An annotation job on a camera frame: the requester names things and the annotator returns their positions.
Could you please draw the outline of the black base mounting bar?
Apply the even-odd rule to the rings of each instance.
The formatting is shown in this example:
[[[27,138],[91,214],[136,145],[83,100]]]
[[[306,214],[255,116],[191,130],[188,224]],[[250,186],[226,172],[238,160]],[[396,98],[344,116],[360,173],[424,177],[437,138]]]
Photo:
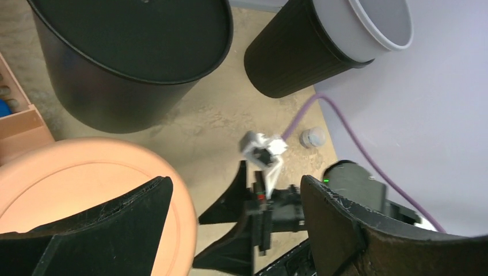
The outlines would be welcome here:
[[[316,274],[308,239],[255,273],[256,276],[314,276]]]

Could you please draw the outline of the dark navy cylindrical bin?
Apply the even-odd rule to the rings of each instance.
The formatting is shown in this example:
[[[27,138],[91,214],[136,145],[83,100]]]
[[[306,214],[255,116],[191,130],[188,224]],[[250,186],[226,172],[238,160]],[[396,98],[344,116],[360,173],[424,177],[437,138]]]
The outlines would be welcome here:
[[[227,56],[228,1],[30,1],[52,88],[81,123],[158,124]]]

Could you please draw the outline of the small clear plastic cup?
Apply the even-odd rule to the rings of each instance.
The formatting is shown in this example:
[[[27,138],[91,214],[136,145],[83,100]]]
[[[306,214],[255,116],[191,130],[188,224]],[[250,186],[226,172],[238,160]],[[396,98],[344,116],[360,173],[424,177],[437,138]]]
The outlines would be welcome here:
[[[305,148],[321,147],[326,143],[326,133],[321,127],[314,127],[303,131],[299,141]]]

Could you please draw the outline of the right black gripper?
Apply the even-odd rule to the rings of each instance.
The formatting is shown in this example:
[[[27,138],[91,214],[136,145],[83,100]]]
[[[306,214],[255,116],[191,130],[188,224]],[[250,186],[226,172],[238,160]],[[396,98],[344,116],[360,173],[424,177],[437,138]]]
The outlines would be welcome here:
[[[259,255],[271,248],[271,235],[277,232],[305,230],[300,189],[289,185],[274,189],[271,197],[265,194],[264,173],[254,173],[252,190],[247,187],[247,162],[241,160],[237,174],[227,190],[199,216],[200,225],[236,223],[247,202],[251,230],[235,225],[219,240],[197,254],[194,269],[216,270],[231,275],[254,274],[254,246]]]

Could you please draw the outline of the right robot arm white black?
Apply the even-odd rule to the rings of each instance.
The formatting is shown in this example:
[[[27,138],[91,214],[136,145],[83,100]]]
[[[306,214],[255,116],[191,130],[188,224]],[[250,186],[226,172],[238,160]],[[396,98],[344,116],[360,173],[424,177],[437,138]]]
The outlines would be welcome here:
[[[248,187],[247,164],[241,161],[228,189],[199,216],[201,225],[234,226],[197,254],[193,267],[231,275],[315,275],[308,240],[262,270],[255,270],[256,256],[265,255],[271,248],[274,233],[302,232],[306,228],[298,186],[276,189],[271,199],[266,199],[262,172],[257,171],[255,178],[252,187]],[[322,182],[334,192],[388,217],[410,225],[427,225],[426,219],[414,210],[388,200],[387,186],[353,161],[341,160],[327,168]]]

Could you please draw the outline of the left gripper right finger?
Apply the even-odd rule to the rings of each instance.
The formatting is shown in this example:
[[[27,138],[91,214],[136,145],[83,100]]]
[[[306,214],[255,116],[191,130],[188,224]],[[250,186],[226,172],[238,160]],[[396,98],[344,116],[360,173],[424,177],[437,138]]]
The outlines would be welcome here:
[[[487,237],[406,224],[357,204],[312,176],[300,191],[318,275],[486,275]]]

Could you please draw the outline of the black ribbed bin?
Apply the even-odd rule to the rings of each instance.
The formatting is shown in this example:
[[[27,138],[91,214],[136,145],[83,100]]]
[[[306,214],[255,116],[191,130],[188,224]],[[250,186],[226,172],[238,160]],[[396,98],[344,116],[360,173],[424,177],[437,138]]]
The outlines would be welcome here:
[[[352,68],[358,62],[341,51],[319,22],[312,1],[288,1],[248,46],[247,77],[263,95],[282,98]]]

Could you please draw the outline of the orange plastic file organizer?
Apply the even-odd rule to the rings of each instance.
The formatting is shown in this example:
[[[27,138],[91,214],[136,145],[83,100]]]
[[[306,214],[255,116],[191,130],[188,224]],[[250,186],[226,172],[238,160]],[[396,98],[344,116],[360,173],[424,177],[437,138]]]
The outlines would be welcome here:
[[[1,165],[55,141],[1,56]]]

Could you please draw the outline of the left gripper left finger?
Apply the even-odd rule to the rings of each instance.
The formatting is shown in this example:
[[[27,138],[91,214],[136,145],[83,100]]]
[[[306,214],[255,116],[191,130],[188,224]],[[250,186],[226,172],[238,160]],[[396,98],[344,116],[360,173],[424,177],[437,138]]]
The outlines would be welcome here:
[[[156,177],[28,232],[1,235],[2,275],[150,275],[173,194]]]

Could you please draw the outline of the orange plastic bucket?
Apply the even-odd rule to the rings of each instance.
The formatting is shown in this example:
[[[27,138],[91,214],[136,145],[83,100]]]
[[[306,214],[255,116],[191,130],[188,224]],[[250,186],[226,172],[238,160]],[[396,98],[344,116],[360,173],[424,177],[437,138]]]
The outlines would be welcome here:
[[[188,275],[197,218],[176,170],[144,147],[106,138],[58,141],[1,166],[1,232],[27,232],[121,196],[157,177],[173,195],[153,275]]]

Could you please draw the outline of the grey plastic bucket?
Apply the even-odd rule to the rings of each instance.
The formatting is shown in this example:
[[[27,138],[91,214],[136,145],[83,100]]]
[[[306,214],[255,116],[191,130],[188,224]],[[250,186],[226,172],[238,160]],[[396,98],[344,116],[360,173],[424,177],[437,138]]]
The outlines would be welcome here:
[[[321,0],[312,6],[335,46],[356,62],[403,51],[413,41],[407,1]]]

